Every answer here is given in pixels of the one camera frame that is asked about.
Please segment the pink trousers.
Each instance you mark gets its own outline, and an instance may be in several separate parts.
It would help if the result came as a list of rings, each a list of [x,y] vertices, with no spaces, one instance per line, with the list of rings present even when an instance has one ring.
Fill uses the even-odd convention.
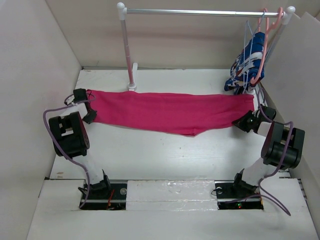
[[[90,105],[97,111],[96,123],[183,136],[229,128],[233,121],[254,110],[251,94],[192,95],[93,90],[92,95],[95,100]]]

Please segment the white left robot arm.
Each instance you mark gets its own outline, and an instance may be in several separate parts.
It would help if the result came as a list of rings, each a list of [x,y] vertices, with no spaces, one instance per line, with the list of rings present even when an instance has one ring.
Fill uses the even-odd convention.
[[[83,169],[87,183],[80,190],[85,197],[108,198],[112,193],[108,176],[87,158],[90,140],[85,124],[93,123],[97,117],[97,111],[91,107],[91,101],[95,97],[83,88],[75,89],[71,96],[71,102],[64,101],[65,107],[43,113],[45,127],[52,139],[55,153]]]

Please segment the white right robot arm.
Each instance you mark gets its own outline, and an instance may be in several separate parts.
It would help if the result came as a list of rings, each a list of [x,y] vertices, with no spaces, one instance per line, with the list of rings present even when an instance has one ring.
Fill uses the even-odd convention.
[[[305,131],[293,127],[292,122],[274,121],[276,114],[275,109],[260,105],[258,110],[250,110],[232,122],[244,132],[253,131],[265,137],[260,158],[234,177],[231,191],[237,197],[255,193],[262,180],[279,170],[294,169],[301,161]]]

